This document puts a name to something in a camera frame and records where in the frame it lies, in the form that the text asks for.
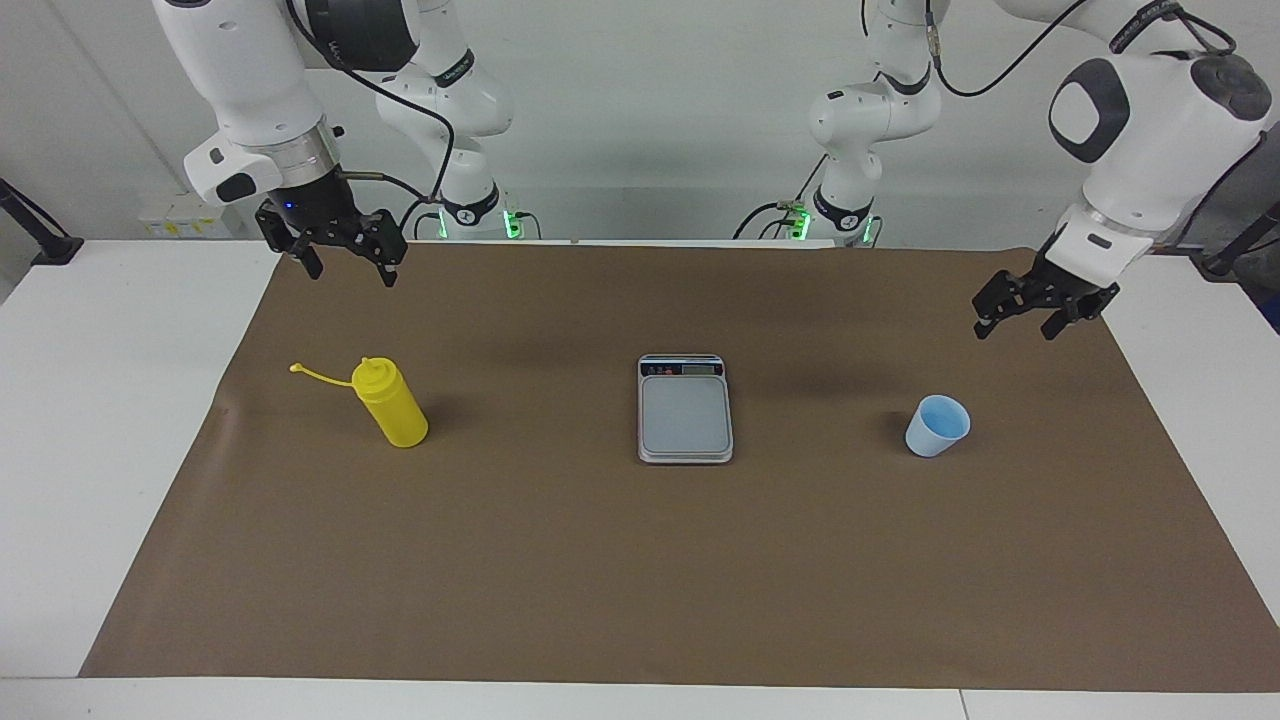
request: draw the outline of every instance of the yellow squeeze bottle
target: yellow squeeze bottle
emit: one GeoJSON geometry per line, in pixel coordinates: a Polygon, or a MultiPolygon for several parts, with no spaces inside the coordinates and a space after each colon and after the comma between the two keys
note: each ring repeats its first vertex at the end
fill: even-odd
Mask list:
{"type": "Polygon", "coordinates": [[[317,380],[355,389],[383,429],[387,441],[396,447],[413,447],[426,437],[426,416],[413,400],[399,368],[387,357],[362,357],[352,370],[349,383],[326,378],[303,368],[301,363],[291,365],[289,372],[305,373],[317,380]]]}

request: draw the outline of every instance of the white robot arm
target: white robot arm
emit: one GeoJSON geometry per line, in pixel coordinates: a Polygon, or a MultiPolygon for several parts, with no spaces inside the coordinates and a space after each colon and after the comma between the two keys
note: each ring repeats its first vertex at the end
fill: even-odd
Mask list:
{"type": "MultiPolygon", "coordinates": [[[[419,82],[421,92],[407,92],[403,100],[419,100],[426,111],[392,100],[379,109],[431,160],[445,156],[445,138],[452,136],[429,117],[433,109],[471,136],[494,135],[511,124],[506,91],[475,67],[448,0],[433,0],[421,12],[417,0],[152,0],[152,5],[183,69],[218,119],[218,132],[184,160],[192,184],[211,204],[265,192],[268,200],[255,217],[268,245],[300,260],[312,278],[323,270],[312,245],[334,245],[372,261],[389,287],[407,246],[389,211],[365,215],[356,209],[334,135],[303,77],[294,23],[339,69],[396,72],[412,59],[402,79],[385,85],[419,82]],[[404,113],[389,110],[390,105],[404,113]]],[[[493,206],[500,205],[474,141],[458,142],[449,160],[449,172],[430,200],[440,201],[451,217],[466,217],[467,208],[492,195],[498,195],[493,206]]],[[[484,213],[475,215],[480,220],[484,213]]]]}
{"type": "Polygon", "coordinates": [[[520,225],[512,225],[506,196],[493,179],[484,149],[475,141],[511,127],[511,95],[476,63],[453,0],[420,4],[421,45],[410,64],[384,79],[383,87],[449,118],[458,138],[449,150],[439,123],[383,95],[378,96],[378,114],[412,140],[425,158],[443,158],[448,150],[448,172],[440,187],[448,237],[492,240],[518,234],[520,225]]]}
{"type": "MultiPolygon", "coordinates": [[[[937,0],[934,15],[950,0],[937,0]]],[[[870,220],[882,167],[872,146],[928,131],[942,111],[932,77],[924,0],[878,4],[868,23],[872,82],[837,87],[814,101],[809,131],[831,161],[812,197],[810,233],[851,243],[870,220]]]]}
{"type": "MultiPolygon", "coordinates": [[[[1172,0],[996,3],[1020,18],[1089,33],[1111,50],[1068,76],[1050,114],[1059,145],[1092,165],[1083,197],[1059,220],[1032,272],[1000,273],[974,299],[979,337],[1042,307],[1055,310],[1042,328],[1052,338],[1098,316],[1119,292],[1120,273],[1256,143],[1271,95],[1248,63],[1210,49],[1172,0]]],[[[872,146],[937,120],[945,79],[937,23],[947,9],[946,0],[879,3],[869,27],[876,79],[814,104],[810,129],[833,160],[812,197],[814,233],[861,237],[881,177],[872,146]]]]}
{"type": "MultiPolygon", "coordinates": [[[[1065,5],[997,3],[1039,20],[1065,5]]],[[[1089,176],[1032,269],[996,273],[974,297],[979,338],[1034,309],[1053,311],[1041,325],[1046,340],[1100,316],[1125,268],[1258,142],[1270,90],[1234,47],[1212,47],[1202,20],[1188,18],[1172,0],[1092,0],[1068,15],[1111,50],[1071,70],[1050,109],[1053,138],[1089,176]]]]}

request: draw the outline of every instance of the white wall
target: white wall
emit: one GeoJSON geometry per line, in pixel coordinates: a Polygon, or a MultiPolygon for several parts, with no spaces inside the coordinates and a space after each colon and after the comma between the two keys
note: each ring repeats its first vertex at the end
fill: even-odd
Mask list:
{"type": "MultiPolygon", "coordinates": [[[[136,204],[128,196],[170,188],[170,169],[210,135],[212,114],[174,60],[150,3],[42,1],[46,10],[36,0],[6,0],[29,9],[6,9],[3,45],[56,36],[51,8],[83,51],[73,46],[70,60],[55,63],[45,41],[36,41],[24,73],[12,72],[17,51],[0,51],[4,111],[13,113],[10,99],[29,104],[17,135],[24,146],[46,145],[50,160],[35,161],[40,154],[24,147],[22,173],[33,192],[56,192],[68,178],[87,188],[78,208],[56,208],[83,222],[87,234],[132,234],[136,204]],[[65,118],[68,95],[111,105],[99,97],[104,88],[92,87],[99,77],[127,115],[82,109],[73,113],[78,120],[65,118]],[[78,124],[50,132],[72,122],[78,124]]],[[[817,160],[820,150],[806,129],[810,101],[833,85],[870,77],[851,0],[457,1],[472,47],[516,95],[516,124],[486,141],[498,179],[553,237],[730,234],[746,210],[792,195],[817,160]]],[[[1235,33],[1242,53],[1280,90],[1275,3],[1188,5],[1235,33]]],[[[955,3],[943,27],[952,81],[986,81],[1039,29],[989,0],[955,3]]],[[[948,97],[931,133],[883,146],[884,243],[1038,245],[1084,177],[1050,138],[1048,100],[1076,63],[1102,50],[1061,31],[997,91],[980,100],[948,97]]],[[[429,184],[411,146],[376,122],[366,91],[334,72],[310,74],[332,122],[348,131],[340,141],[347,168],[429,184]]],[[[9,145],[4,151],[12,154],[9,145]]],[[[399,209],[407,200],[367,184],[358,195],[369,209],[399,209]]]]}
{"type": "MultiPolygon", "coordinates": [[[[180,178],[51,5],[3,0],[0,8],[0,177],[73,233],[138,234],[138,192],[178,191],[180,178]]],[[[0,299],[35,254],[35,242],[5,217],[0,299]]]]}

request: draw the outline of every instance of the paper cup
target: paper cup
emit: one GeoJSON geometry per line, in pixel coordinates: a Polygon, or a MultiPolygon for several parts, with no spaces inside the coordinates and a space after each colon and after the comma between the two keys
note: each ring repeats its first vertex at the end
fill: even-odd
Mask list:
{"type": "Polygon", "coordinates": [[[969,434],[969,411],[945,395],[920,401],[906,428],[906,447],[920,457],[933,457],[969,434]]]}

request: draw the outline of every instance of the bottle cap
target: bottle cap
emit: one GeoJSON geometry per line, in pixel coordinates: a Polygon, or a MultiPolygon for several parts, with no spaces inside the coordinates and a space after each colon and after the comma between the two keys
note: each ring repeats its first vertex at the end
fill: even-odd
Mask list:
{"type": "Polygon", "coordinates": [[[351,384],[365,402],[383,402],[399,389],[399,369],[387,357],[361,357],[351,384]]]}

